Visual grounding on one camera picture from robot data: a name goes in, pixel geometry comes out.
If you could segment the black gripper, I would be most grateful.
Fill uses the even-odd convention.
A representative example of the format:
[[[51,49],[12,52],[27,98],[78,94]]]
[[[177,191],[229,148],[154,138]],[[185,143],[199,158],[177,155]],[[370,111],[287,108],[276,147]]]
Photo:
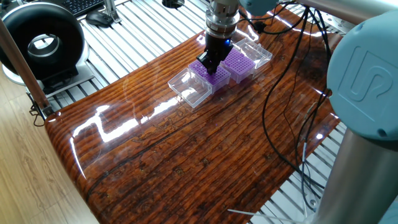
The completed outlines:
[[[205,41],[205,51],[197,56],[197,60],[206,68],[208,74],[220,72],[223,68],[222,61],[233,48],[231,39],[218,38],[206,34]]]

